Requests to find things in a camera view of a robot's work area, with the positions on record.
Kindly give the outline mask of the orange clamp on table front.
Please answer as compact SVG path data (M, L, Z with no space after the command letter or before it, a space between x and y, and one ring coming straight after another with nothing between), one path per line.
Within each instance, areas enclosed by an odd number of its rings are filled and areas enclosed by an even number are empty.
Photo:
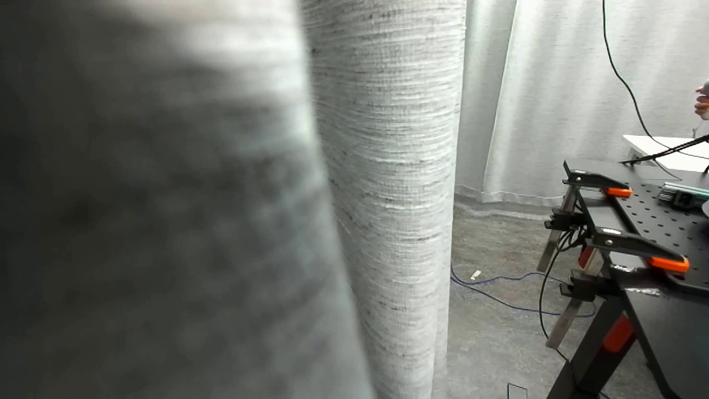
M691 269L691 262L684 255L668 250L656 242L648 242L639 236L624 236L624 232L614 236L603 231L603 232L596 232L591 242L596 248L603 248L605 253L624 253L624 255L645 257L652 269L658 269L670 275L687 275Z

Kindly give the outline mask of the orange clamp on table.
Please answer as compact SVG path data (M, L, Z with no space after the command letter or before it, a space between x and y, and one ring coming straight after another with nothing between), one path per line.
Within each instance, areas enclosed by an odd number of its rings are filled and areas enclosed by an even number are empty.
M587 189L601 189L607 198L619 198L626 199L634 196L628 184L622 184L617 179L612 179L601 174L590 174L590 171L572 171L570 174L570 184L572 186L587 186Z
M691 262L684 255L668 250L656 242L648 242L639 236L624 236L624 232L614 236L603 231L603 232L596 232L591 242L596 248L603 248L605 253L624 253L624 255L645 257L652 269L658 269L670 275L687 275L691 269Z

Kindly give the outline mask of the white background curtain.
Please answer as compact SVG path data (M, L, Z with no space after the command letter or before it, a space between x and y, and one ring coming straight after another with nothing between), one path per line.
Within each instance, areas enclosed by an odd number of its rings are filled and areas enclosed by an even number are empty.
M468 0L455 194L547 206L572 158L691 135L709 0Z

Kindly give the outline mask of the orange clamp on table rear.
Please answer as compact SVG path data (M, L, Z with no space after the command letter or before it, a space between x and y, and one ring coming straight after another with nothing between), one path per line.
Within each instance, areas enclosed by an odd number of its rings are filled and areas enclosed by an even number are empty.
M570 174L570 184L572 186L587 186L587 189L601 189L607 198L619 198L626 199L634 196L628 184L622 184L617 179L612 179L601 174L590 174L590 171L572 171Z

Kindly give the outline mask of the grey fabric curtain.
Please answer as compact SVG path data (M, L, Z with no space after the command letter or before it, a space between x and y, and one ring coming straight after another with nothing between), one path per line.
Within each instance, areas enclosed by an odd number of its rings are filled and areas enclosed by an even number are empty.
M444 399L468 0L0 0L0 399Z

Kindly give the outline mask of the black perforated work table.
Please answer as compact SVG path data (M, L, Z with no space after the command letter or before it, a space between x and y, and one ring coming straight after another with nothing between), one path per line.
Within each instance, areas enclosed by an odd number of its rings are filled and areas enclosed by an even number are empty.
M547 343L561 343L584 302L598 311L547 399L601 399L634 345L665 399L709 399L707 217L677 206L679 181L654 166L567 159L563 171L539 269L552 271L565 248L577 265Z

